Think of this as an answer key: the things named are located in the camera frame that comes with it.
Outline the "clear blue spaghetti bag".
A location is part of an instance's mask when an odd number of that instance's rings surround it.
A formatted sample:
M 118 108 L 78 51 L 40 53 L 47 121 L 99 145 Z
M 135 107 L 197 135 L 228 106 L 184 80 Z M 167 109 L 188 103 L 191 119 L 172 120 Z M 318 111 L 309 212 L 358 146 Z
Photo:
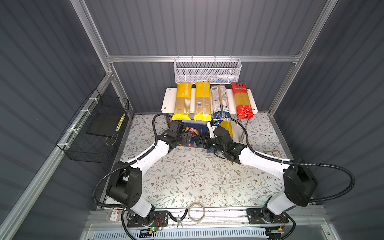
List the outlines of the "clear blue spaghetti bag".
M 213 121 L 231 121 L 231 113 L 226 86 L 223 84 L 211 87 Z

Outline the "red spaghetti bag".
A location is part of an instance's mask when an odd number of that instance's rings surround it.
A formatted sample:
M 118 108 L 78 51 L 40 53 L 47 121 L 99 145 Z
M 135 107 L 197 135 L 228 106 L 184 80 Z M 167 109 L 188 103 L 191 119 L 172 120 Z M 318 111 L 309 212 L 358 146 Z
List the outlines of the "red spaghetti bag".
M 231 83 L 237 118 L 250 120 L 253 118 L 253 109 L 245 83 Z

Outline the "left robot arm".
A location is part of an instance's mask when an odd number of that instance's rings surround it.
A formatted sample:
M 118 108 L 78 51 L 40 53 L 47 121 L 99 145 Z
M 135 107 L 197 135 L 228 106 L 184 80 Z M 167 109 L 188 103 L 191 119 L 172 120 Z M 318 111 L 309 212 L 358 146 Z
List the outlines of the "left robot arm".
M 118 162 L 106 176 L 102 177 L 92 191 L 92 200 L 103 208 L 122 208 L 135 214 L 144 225 L 149 225 L 155 217 L 155 207 L 142 197 L 143 175 L 182 141 L 184 123 L 171 121 L 170 128 L 160 135 L 156 132 L 155 120 L 161 114 L 154 116 L 152 127 L 155 135 L 154 143 L 140 155 L 128 162 Z M 105 179 L 109 178 L 106 195 L 117 201 L 117 204 L 105 204 L 96 197 L 96 190 Z

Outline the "yellow Pastatime bag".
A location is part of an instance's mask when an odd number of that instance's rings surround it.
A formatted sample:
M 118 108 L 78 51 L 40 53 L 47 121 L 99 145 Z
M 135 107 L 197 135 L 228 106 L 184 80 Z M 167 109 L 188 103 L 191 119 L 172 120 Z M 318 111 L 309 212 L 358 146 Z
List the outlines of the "yellow Pastatime bag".
M 212 120 L 210 83 L 196 83 L 194 120 L 207 122 Z
M 192 85 L 191 83 L 178 84 L 173 121 L 190 120 Z
M 227 121 L 223 121 L 223 122 L 221 122 L 220 126 L 221 126 L 222 128 L 224 128 L 224 129 L 226 129 L 226 130 L 229 132 L 231 138 L 233 139 L 233 128 L 232 128 L 232 123 L 231 123 L 231 122 L 227 122 Z

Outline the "blue Barilla pasta box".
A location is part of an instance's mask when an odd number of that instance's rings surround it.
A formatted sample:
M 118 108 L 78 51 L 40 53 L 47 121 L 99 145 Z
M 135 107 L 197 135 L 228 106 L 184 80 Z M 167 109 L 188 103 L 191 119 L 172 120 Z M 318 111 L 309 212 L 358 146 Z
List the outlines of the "blue Barilla pasta box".
M 185 123 L 185 133 L 192 133 L 192 142 L 193 146 L 192 148 L 198 148 L 196 145 L 196 137 L 199 135 L 208 135 L 209 128 L 208 128 L 208 122 L 205 121 L 183 121 Z

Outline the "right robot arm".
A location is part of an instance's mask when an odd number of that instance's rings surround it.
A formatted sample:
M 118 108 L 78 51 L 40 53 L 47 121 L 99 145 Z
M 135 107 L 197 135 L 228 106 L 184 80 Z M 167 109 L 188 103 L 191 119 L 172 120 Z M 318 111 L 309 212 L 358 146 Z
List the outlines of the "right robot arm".
M 262 170 L 275 176 L 284 183 L 284 188 L 277 194 L 268 198 L 261 209 L 260 216 L 266 223 L 274 223 L 280 215 L 296 206 L 306 207 L 309 203 L 324 202 L 340 198 L 349 193 L 356 184 L 354 174 L 346 168 L 322 163 L 295 162 L 281 159 L 254 150 L 249 141 L 246 128 L 237 120 L 245 134 L 246 143 L 236 143 L 230 133 L 223 127 L 214 126 L 210 133 L 194 138 L 199 148 L 212 149 L 219 157 L 239 165 L 246 165 Z M 313 193 L 318 181 L 311 171 L 311 167 L 329 168 L 346 173 L 350 178 L 349 185 L 339 193 L 331 196 L 314 199 Z

